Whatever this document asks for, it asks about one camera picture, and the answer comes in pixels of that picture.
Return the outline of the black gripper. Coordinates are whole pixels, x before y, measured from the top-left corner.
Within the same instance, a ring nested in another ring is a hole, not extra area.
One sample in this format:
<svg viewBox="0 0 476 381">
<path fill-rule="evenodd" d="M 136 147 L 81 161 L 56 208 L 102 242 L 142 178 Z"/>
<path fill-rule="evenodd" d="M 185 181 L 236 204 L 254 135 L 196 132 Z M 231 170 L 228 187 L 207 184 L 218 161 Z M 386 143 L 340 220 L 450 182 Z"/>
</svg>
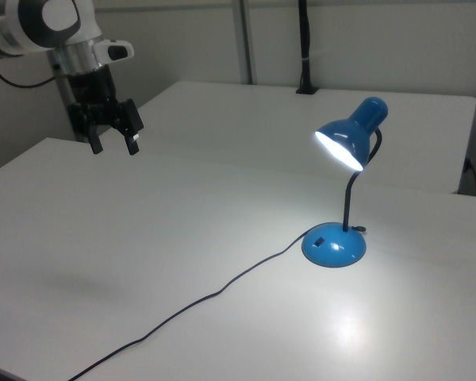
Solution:
<svg viewBox="0 0 476 381">
<path fill-rule="evenodd" d="M 132 99 L 119 102 L 108 66 L 68 78 L 74 101 L 67 107 L 74 130 L 87 137 L 93 154 L 103 151 L 97 134 L 98 125 L 108 125 L 124 134 L 131 156 L 139 152 L 139 131 L 144 128 Z"/>
</svg>

